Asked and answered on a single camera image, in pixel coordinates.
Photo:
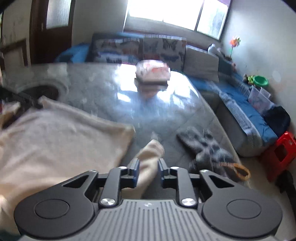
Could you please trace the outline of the cream white sweater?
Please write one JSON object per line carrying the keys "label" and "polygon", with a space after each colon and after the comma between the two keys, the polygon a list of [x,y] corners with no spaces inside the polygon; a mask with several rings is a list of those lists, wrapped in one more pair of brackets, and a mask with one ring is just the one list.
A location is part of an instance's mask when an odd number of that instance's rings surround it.
{"label": "cream white sweater", "polygon": [[83,172],[118,167],[133,125],[108,121],[46,97],[1,131],[1,231],[17,235],[13,212],[31,194]]}

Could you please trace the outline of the pink folded clothes stack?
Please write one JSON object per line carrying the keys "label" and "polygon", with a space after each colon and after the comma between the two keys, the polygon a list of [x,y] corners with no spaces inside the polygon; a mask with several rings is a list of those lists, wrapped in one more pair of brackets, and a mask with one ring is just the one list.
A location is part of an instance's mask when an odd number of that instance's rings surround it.
{"label": "pink folded clothes stack", "polygon": [[141,91],[168,87],[171,69],[160,60],[142,60],[136,64],[135,85]]}

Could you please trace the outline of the black induction cooktop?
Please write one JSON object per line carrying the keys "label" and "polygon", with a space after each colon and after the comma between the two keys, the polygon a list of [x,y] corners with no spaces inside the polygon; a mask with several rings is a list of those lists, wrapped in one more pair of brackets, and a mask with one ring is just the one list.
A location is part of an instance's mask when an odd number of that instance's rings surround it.
{"label": "black induction cooktop", "polygon": [[59,90],[56,87],[51,85],[34,86],[34,87],[27,88],[22,92],[36,99],[39,99],[40,97],[45,96],[52,100],[57,100],[59,97]]}

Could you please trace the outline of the grey black patterned garment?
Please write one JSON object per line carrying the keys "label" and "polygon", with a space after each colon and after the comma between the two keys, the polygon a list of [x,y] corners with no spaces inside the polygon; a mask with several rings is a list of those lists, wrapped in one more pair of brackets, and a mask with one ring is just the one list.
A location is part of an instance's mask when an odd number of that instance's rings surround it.
{"label": "grey black patterned garment", "polygon": [[195,155],[189,165],[190,171],[198,173],[201,170],[209,170],[240,182],[237,174],[228,166],[229,163],[235,163],[233,155],[218,144],[208,129],[200,133],[195,127],[189,126],[178,131],[177,137]]}

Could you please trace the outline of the grey quilted star tablecloth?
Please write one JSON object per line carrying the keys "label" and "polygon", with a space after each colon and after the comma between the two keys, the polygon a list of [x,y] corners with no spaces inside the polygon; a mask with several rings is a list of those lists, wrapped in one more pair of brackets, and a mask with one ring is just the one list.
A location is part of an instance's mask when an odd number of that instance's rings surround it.
{"label": "grey quilted star tablecloth", "polygon": [[162,197],[157,159],[185,165],[193,156],[177,132],[210,130],[218,144],[239,157],[217,116],[188,78],[174,72],[167,89],[144,94],[135,85],[135,66],[46,64],[6,74],[16,92],[33,87],[60,91],[57,101],[41,97],[42,109],[30,109],[1,131],[1,198],[16,203],[88,170],[107,173],[141,160],[138,188],[130,197]]}

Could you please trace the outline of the dark wooden glass door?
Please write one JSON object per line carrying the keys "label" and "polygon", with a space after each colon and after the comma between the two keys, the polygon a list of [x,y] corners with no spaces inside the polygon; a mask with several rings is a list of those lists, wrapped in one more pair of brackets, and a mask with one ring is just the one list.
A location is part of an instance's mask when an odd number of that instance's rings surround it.
{"label": "dark wooden glass door", "polygon": [[32,1],[31,64],[52,63],[72,44],[75,1]]}

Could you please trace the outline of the butterfly print cushion left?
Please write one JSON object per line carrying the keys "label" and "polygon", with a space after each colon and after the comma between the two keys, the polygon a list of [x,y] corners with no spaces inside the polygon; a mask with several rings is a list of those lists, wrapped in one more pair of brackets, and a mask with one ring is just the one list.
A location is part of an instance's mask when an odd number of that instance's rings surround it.
{"label": "butterfly print cushion left", "polygon": [[141,59],[140,39],[99,39],[92,42],[88,62],[136,65]]}

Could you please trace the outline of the butterfly print cushion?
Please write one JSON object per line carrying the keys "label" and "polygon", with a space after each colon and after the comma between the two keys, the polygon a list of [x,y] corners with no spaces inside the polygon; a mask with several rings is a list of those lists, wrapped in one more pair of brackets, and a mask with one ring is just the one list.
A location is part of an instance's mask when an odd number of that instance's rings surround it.
{"label": "butterfly print cushion", "polygon": [[136,65],[141,59],[140,39],[99,39],[92,42],[88,62]]}
{"label": "butterfly print cushion", "polygon": [[173,71],[184,69],[187,39],[175,36],[150,35],[143,39],[143,59],[167,63]]}

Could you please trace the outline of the black bag on sofa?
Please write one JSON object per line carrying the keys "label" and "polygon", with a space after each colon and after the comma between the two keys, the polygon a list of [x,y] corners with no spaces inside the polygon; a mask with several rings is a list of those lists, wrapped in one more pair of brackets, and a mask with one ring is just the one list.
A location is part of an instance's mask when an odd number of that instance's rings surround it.
{"label": "black bag on sofa", "polygon": [[263,114],[264,121],[277,137],[281,137],[290,127],[290,115],[279,105],[275,105]]}

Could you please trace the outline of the clear plastic storage bag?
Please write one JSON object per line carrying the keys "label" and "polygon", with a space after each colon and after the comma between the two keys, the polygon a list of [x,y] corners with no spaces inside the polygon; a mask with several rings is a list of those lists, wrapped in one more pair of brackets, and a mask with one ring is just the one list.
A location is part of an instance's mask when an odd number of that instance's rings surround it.
{"label": "clear plastic storage bag", "polygon": [[248,96],[248,102],[261,115],[263,115],[267,110],[269,110],[273,106],[273,103],[254,86],[251,88],[250,95]]}

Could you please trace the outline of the plain grey cushion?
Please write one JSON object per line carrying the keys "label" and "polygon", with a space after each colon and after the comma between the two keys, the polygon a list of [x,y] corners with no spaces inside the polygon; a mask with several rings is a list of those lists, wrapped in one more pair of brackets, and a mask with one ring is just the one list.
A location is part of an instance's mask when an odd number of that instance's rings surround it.
{"label": "plain grey cushion", "polygon": [[187,45],[184,61],[184,73],[187,76],[219,82],[219,58],[207,51]]}

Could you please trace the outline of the green plastic bowl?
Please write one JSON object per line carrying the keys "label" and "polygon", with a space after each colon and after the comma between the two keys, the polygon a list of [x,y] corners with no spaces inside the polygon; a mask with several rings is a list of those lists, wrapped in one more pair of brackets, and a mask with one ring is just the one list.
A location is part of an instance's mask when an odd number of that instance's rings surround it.
{"label": "green plastic bowl", "polygon": [[266,87],[269,85],[268,80],[265,77],[260,75],[256,75],[253,77],[253,83],[257,87]]}

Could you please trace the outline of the butterfly print cushion right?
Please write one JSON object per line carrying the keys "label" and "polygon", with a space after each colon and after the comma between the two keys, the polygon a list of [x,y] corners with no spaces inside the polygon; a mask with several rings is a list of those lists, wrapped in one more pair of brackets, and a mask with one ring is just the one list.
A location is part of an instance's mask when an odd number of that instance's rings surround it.
{"label": "butterfly print cushion right", "polygon": [[143,59],[167,63],[173,71],[184,69],[187,39],[175,36],[150,35],[143,39]]}

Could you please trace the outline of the colourful pinwheel toy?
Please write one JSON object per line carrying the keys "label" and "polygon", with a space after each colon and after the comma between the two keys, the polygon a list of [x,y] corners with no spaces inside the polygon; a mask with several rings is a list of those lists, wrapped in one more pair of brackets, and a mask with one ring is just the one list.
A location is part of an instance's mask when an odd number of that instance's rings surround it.
{"label": "colourful pinwheel toy", "polygon": [[239,37],[233,38],[230,40],[230,45],[231,45],[230,58],[232,58],[233,49],[238,47],[240,45],[240,42],[241,42],[241,40]]}

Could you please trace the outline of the window with frame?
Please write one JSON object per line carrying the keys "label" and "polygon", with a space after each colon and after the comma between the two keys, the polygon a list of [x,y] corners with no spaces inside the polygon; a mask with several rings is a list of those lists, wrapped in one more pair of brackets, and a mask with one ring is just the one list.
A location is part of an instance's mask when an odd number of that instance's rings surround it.
{"label": "window with frame", "polygon": [[220,40],[231,1],[128,1],[125,30]]}

